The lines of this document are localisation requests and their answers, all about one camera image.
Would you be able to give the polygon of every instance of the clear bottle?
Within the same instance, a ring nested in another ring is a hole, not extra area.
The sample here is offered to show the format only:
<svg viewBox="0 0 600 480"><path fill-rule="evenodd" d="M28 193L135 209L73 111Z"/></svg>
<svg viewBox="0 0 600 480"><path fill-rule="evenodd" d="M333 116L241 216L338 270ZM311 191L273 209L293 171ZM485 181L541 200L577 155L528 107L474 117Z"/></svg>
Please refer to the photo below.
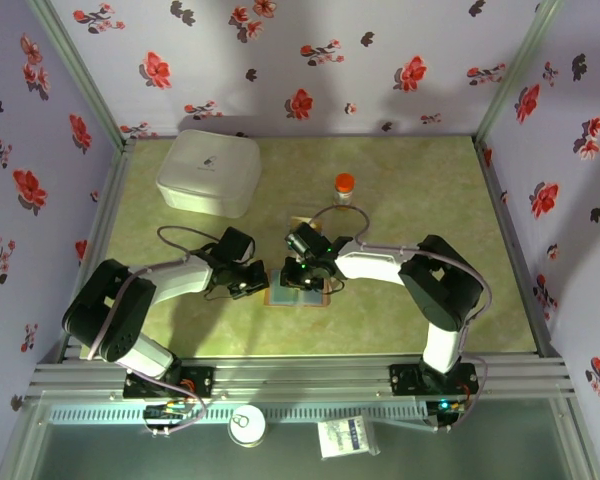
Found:
<svg viewBox="0 0 600 480"><path fill-rule="evenodd" d="M341 173L336 177L333 203L335 205L351 205L355 179L350 173Z"/></svg>

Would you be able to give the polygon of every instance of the green tabletop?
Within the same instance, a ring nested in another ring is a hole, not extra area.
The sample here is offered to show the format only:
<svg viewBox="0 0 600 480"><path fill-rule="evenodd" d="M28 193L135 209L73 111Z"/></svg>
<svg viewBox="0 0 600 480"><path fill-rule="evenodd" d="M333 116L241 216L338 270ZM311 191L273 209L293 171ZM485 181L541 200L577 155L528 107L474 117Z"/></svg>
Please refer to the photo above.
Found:
<svg viewBox="0 0 600 480"><path fill-rule="evenodd" d="M531 331L469 137L267 138L262 176L245 216L228 219L168 207L155 178L172 140L136 145L107 257L127 265L179 256L158 240L161 225L185 225L220 236L228 226L251 235L256 258L280 268L292 215L311 215L332 201L340 172L356 178L355 205L371 216L365 240L415 244L445 238L490 283L492 308L472 326L474 351L532 351ZM353 211L329 212L325 233L354 235ZM190 248L203 238L168 237ZM327 307L264 305L264 292L234 301L187 294L153 306L143 333L180 357L421 352L427 322L404 287L354 280Z"/></svg>

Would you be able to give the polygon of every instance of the enclosure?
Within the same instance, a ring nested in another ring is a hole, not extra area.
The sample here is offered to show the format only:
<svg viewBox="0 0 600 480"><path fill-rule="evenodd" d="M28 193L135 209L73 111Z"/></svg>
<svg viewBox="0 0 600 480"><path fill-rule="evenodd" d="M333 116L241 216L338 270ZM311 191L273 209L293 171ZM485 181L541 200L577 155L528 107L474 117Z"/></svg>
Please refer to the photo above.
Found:
<svg viewBox="0 0 600 480"><path fill-rule="evenodd" d="M258 143L245 216L164 204L156 174L188 129ZM328 205L341 171L366 240L441 235L491 285L467 343L489 366L472 418L437 436L392 424L417 401L392 395L387 368L418 362L427 325L404 289L359 280L326 308L262 292L153 307L143 333L216 383L173 450L138 435L146 402L122 401L124 369L62 331L91 273L173 257L165 224L239 228L275 269L289 219ZM243 403L271 427L252 450L224 430ZM383 452L319 462L309 424L360 409L377 410ZM237 463L213 460L233 448ZM186 478L183 454L204 478L600 478L600 0L0 2L0 478Z"/></svg>

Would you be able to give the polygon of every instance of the purple wall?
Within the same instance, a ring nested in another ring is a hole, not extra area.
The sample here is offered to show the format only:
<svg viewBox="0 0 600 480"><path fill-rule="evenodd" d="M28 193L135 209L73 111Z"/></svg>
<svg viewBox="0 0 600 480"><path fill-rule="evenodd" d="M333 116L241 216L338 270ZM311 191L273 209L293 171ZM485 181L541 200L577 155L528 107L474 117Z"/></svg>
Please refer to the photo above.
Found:
<svg viewBox="0 0 600 480"><path fill-rule="evenodd" d="M33 368L60 337L113 147L21 0L0 2L0 102L1 463Z"/></svg>
<svg viewBox="0 0 600 480"><path fill-rule="evenodd" d="M538 2L53 4L127 135L381 136L475 133Z"/></svg>
<svg viewBox="0 0 600 480"><path fill-rule="evenodd" d="M600 458L600 0L565 3L487 147Z"/></svg>

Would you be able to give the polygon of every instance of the orange lid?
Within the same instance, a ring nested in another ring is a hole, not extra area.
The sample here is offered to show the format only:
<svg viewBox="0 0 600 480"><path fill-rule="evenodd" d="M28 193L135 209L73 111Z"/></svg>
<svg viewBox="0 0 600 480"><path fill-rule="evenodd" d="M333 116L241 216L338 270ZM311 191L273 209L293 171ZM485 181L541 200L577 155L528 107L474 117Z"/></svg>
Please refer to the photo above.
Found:
<svg viewBox="0 0 600 480"><path fill-rule="evenodd" d="M349 193L355 185L353 175L349 173L341 173L336 177L336 190L341 193Z"/></svg>

